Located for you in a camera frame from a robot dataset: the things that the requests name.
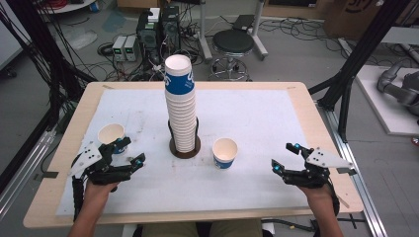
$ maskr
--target paper cup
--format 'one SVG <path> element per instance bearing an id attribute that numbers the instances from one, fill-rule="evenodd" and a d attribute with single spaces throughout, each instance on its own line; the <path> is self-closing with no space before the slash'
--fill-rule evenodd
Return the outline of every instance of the paper cup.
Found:
<path id="1" fill-rule="evenodd" d="M 123 139 L 126 136 L 125 128 L 117 123 L 112 123 L 105 125 L 101 128 L 98 132 L 98 140 L 108 145 L 118 139 Z M 117 146 L 115 147 L 114 154 L 121 154 L 126 150 L 126 147 L 119 149 Z"/>
<path id="2" fill-rule="evenodd" d="M 165 87 L 173 95 L 185 95 L 194 90 L 195 82 L 189 57 L 181 54 L 171 55 L 164 61 Z"/>
<path id="3" fill-rule="evenodd" d="M 213 162 L 221 170 L 229 168 L 236 155 L 237 144 L 230 138 L 220 138 L 212 146 Z"/>

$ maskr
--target chair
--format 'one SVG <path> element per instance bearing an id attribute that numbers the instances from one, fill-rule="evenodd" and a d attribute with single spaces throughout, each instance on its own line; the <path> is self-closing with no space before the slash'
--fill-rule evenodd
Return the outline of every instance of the chair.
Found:
<path id="1" fill-rule="evenodd" d="M 253 49 L 253 39 L 247 33 L 238 30 L 226 30 L 216 33 L 212 38 L 215 51 L 224 55 L 211 65 L 211 76 L 229 81 L 246 78 L 252 81 L 246 65 L 238 57 L 249 54 Z"/>

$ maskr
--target leg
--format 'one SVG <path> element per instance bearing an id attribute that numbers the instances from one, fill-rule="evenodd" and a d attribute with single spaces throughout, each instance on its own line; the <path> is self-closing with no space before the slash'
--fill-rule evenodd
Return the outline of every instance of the leg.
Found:
<path id="1" fill-rule="evenodd" d="M 262 222 L 260 219 L 215 221 L 209 237 L 262 237 Z"/>
<path id="2" fill-rule="evenodd" d="M 195 222 L 144 224 L 142 237 L 198 237 Z"/>

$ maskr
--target cup stack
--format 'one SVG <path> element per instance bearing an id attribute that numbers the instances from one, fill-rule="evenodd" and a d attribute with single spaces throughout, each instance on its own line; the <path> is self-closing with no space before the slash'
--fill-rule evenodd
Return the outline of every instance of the cup stack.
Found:
<path id="1" fill-rule="evenodd" d="M 165 60 L 165 95 L 169 123 L 176 150 L 188 153 L 195 148 L 197 116 L 195 82 L 191 60 L 175 54 Z"/>

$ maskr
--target computer tower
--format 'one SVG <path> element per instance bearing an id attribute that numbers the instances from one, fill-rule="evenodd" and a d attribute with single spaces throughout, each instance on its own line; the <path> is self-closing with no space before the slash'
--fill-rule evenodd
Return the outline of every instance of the computer tower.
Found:
<path id="1" fill-rule="evenodd" d="M 164 53 L 160 27 L 161 21 L 149 22 L 149 14 L 149 11 L 144 11 L 139 16 L 136 34 L 139 39 L 142 58 L 146 63 L 150 60 L 153 64 L 158 65 L 161 63 L 160 51 Z"/>
<path id="2" fill-rule="evenodd" d="M 166 51 L 173 53 L 181 49 L 179 28 L 179 7 L 169 6 L 163 10 L 161 16 Z"/>

